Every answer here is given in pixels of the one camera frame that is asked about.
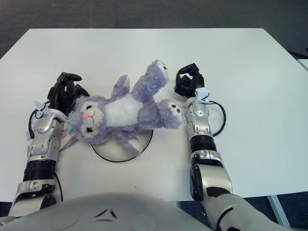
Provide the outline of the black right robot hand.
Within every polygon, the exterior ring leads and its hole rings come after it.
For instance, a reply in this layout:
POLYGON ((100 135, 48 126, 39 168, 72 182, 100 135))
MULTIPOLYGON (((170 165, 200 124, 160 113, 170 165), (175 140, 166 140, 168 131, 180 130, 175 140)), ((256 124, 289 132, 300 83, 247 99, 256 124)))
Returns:
POLYGON ((195 97, 195 90, 204 86, 204 78, 195 63, 181 68, 176 74, 174 91, 180 96, 195 97))

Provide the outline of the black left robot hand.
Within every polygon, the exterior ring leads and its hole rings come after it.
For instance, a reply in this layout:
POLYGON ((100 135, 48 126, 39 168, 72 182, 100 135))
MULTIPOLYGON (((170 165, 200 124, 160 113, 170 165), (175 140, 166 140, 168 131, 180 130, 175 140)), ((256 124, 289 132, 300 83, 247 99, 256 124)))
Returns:
POLYGON ((49 108, 68 115, 80 96, 89 97, 89 93, 84 88, 74 84, 81 80, 79 75, 62 72, 47 96, 49 108))

